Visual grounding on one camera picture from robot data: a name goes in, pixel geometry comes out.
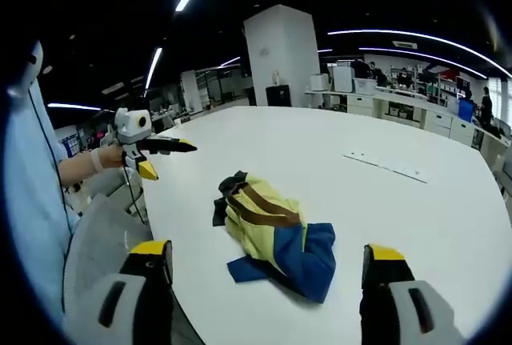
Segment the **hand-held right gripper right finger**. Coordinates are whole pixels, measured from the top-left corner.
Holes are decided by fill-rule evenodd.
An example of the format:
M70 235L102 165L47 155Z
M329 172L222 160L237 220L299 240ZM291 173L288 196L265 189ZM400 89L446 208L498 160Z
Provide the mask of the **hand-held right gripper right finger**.
M359 314L363 344L465 342L451 305L390 247L364 247Z

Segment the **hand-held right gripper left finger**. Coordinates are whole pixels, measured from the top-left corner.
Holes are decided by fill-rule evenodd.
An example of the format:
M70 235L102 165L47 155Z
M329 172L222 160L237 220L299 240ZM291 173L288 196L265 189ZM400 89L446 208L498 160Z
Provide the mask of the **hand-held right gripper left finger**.
M170 344L172 242L145 241L86 293L87 344Z

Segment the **person's left hand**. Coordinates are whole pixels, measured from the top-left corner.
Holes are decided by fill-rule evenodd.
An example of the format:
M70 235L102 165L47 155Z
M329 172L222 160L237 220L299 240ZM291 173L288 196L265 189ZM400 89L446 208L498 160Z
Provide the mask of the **person's left hand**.
M122 166L122 147L118 144L112 130L108 130L100 141L98 152L99 162L103 169Z

